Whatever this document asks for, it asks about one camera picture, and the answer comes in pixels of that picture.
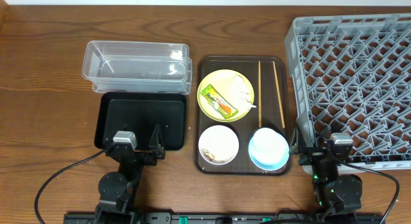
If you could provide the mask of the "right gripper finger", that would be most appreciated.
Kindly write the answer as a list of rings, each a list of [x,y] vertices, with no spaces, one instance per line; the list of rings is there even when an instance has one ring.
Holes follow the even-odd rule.
[[[296,126],[293,130],[293,137],[290,143],[291,150],[298,150],[299,149],[299,127]]]
[[[328,140],[332,133],[336,130],[336,124],[315,123],[315,138],[318,146],[322,146],[324,141]]]

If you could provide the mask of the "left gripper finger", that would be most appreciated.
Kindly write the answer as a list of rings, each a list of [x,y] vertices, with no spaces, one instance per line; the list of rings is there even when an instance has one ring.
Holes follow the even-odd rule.
[[[152,152],[165,152],[164,145],[162,143],[160,124],[156,124],[148,147]]]
[[[127,131],[128,125],[126,123],[113,123],[113,124],[106,124],[104,133],[103,133],[103,144],[113,141],[113,137],[116,135],[118,131]]]

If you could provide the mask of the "white cup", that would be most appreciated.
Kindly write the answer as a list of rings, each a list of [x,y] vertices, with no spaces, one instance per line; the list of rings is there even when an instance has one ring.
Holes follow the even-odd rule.
[[[263,164],[276,164],[283,157],[283,137],[270,128],[260,128],[252,141],[252,155]]]

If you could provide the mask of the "rice and food scraps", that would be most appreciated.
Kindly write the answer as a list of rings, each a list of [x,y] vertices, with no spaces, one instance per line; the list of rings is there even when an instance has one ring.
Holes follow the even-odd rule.
[[[204,148],[202,153],[206,159],[215,164],[223,164],[232,158],[231,152],[223,148]]]

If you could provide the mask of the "white bowl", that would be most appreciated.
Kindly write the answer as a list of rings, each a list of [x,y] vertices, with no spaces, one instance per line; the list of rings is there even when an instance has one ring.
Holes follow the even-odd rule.
[[[232,154],[232,158],[223,164],[212,163],[203,155],[202,150],[204,148],[223,148],[229,150]],[[202,132],[198,140],[198,151],[202,158],[206,162],[217,166],[230,163],[237,156],[239,148],[240,143],[237,135],[232,129],[224,125],[210,126]]]

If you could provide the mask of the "white tissue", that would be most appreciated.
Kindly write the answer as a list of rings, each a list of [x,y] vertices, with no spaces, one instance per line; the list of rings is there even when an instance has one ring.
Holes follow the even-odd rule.
[[[251,93],[247,92],[245,81],[241,76],[236,75],[232,79],[231,88],[237,99],[241,102],[241,104],[244,107],[256,108],[256,106],[249,101]]]

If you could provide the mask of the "green snack wrapper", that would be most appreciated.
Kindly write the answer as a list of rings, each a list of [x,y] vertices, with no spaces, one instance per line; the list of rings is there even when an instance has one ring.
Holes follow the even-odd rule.
[[[238,109],[233,107],[211,84],[206,86],[200,94],[224,119],[238,113]]]

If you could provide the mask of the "wooden chopstick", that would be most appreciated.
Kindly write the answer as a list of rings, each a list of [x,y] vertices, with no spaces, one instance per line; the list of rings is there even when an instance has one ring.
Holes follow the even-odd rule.
[[[279,111],[280,111],[280,116],[281,116],[281,124],[282,124],[282,128],[285,129],[286,126],[285,126],[285,121],[284,121],[283,104],[281,101],[279,80],[277,77],[277,70],[276,70],[276,65],[274,61],[273,61],[273,70],[274,70],[274,79],[275,79],[275,86],[276,86],[276,92],[277,92],[277,99],[278,99],[278,104],[279,104]]]
[[[262,127],[261,61],[258,62],[258,126]]]

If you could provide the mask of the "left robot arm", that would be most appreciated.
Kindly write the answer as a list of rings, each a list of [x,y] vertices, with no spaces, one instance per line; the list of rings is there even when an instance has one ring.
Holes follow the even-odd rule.
[[[148,151],[139,151],[136,135],[130,131],[116,132],[112,142],[104,146],[105,155],[118,162],[119,167],[99,181],[100,199],[96,207],[95,224],[147,222],[145,215],[135,208],[134,202],[143,168],[156,166],[158,160],[165,159],[159,124],[153,129],[148,147]]]

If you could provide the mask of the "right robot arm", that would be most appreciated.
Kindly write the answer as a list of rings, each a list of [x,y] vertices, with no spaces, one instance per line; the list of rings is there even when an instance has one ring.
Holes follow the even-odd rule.
[[[298,164],[312,170],[315,199],[322,206],[314,218],[321,223],[359,222],[355,211],[362,207],[362,180],[338,172],[338,164],[348,159],[352,147],[347,133],[333,133],[322,146],[309,147],[299,127],[293,131],[290,154],[298,155]]]

